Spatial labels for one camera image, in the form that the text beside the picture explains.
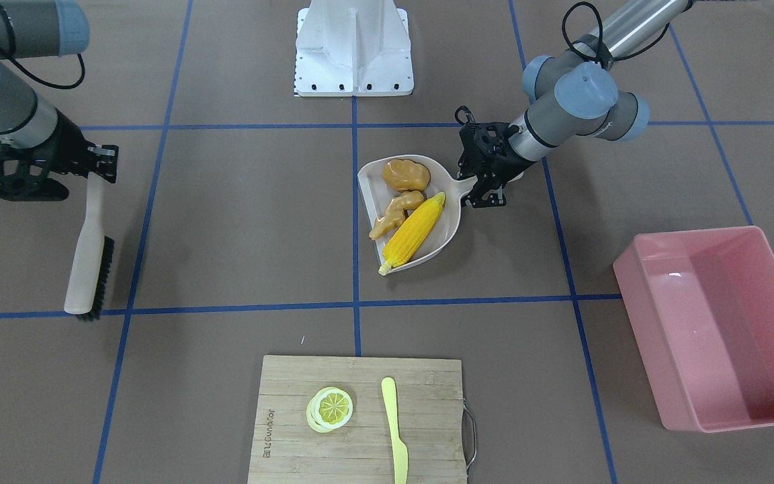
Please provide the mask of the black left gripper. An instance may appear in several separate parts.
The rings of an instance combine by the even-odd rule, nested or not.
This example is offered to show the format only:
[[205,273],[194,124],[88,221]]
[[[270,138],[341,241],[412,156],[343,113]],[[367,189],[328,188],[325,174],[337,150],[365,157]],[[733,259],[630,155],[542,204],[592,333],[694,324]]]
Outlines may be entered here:
[[518,126],[508,122],[477,122],[467,106],[454,113],[460,123],[462,154],[458,160],[458,180],[462,180],[461,206],[497,208],[506,206],[507,183],[535,165],[516,153],[509,139]]

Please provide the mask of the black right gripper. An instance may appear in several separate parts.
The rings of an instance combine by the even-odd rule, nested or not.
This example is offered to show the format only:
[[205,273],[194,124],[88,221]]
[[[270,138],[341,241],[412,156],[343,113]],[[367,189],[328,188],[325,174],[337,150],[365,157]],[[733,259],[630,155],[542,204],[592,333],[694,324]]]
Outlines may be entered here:
[[83,137],[80,128],[64,114],[47,140],[36,147],[18,148],[0,142],[0,199],[12,202],[64,201],[69,190],[51,173],[88,178],[94,173],[114,184],[119,147],[97,145]]

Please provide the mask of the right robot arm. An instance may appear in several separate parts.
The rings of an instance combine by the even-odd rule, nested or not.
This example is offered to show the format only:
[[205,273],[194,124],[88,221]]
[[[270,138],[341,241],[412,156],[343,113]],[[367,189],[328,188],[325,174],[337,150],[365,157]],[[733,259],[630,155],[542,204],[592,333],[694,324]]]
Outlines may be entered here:
[[[59,91],[80,86],[83,53],[90,41],[88,18],[76,1],[0,1],[0,199],[64,201],[69,190],[52,173],[88,181],[88,203],[103,199],[103,184],[117,178],[119,149],[84,138],[82,130],[34,85]],[[77,58],[80,76],[71,83],[41,79],[25,58]]]

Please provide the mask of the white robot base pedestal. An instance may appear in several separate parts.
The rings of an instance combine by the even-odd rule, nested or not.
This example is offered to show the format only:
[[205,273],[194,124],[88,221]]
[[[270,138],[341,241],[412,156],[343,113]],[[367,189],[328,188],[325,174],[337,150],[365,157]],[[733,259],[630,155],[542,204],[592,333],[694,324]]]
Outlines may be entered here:
[[293,92],[406,96],[415,90],[411,31],[393,1],[313,1],[297,13]]

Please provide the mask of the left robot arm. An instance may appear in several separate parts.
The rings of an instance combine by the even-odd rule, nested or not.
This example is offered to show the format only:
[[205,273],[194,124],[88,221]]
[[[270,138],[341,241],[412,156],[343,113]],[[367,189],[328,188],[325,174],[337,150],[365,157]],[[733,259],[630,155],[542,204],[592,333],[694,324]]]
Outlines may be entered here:
[[460,206],[504,206],[504,187],[574,136],[627,141],[647,128],[647,102],[621,91],[615,64],[648,51],[691,1],[629,1],[578,39],[562,30],[564,52],[526,65],[522,86],[529,107],[510,122],[479,122],[466,106],[460,123],[463,151],[457,174]]

